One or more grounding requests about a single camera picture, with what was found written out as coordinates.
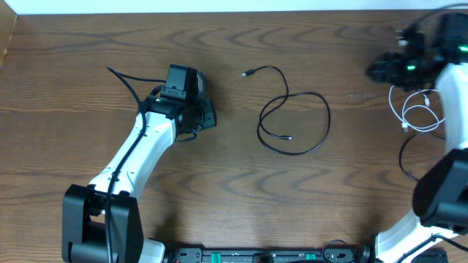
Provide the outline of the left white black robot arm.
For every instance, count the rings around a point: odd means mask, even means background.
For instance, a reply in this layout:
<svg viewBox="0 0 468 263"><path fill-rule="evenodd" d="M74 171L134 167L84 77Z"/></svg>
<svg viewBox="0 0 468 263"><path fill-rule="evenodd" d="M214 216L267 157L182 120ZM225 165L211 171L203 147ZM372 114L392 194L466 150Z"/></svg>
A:
<svg viewBox="0 0 468 263"><path fill-rule="evenodd" d="M210 99L148 96L133 130L110 163L86 186L64 194L65 262L162 262L166 247L143 234L138 202L162 154L179 134L216 125Z"/></svg>

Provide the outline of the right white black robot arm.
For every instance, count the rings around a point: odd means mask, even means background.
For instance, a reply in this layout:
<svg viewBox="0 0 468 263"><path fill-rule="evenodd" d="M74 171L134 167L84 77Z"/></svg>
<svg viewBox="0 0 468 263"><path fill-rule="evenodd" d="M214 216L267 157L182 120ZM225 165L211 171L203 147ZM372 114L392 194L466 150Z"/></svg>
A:
<svg viewBox="0 0 468 263"><path fill-rule="evenodd" d="M371 262L411 262L467 234L467 55L408 58L384 53L366 70L376 83L414 88L432 82L445 119L445 155L415 187L412 209L374 239Z"/></svg>

